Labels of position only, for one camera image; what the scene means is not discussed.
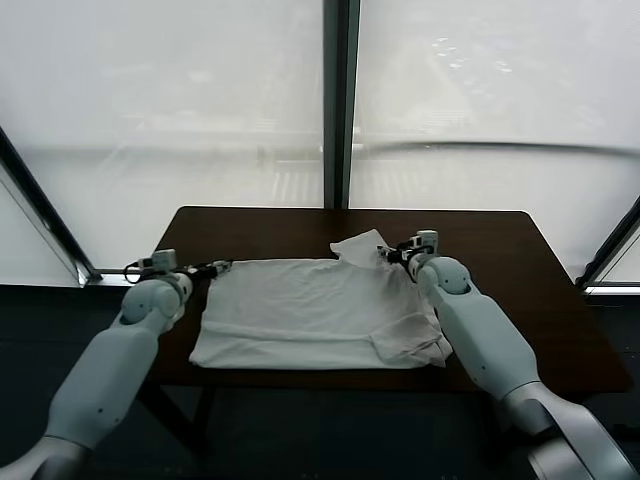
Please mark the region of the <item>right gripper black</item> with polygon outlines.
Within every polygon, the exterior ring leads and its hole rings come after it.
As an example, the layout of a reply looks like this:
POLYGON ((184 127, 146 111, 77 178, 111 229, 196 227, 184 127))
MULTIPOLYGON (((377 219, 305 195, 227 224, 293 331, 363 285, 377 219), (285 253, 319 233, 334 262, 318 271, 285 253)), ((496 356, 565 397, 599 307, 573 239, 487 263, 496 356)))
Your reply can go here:
POLYGON ((419 248, 411 243, 400 243, 396 247, 378 245, 377 252, 380 262, 408 266, 411 258, 419 252, 419 248))

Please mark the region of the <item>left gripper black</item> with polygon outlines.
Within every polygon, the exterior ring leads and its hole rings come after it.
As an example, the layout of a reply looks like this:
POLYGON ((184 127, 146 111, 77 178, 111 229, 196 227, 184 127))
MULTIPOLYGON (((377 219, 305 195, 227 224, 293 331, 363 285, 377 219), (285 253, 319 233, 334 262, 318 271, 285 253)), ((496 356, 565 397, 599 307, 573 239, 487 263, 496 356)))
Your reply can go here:
POLYGON ((199 265, 189 265, 184 268, 184 273, 192 283, 198 283, 209 277, 219 277, 230 270, 231 260, 213 260, 199 265))

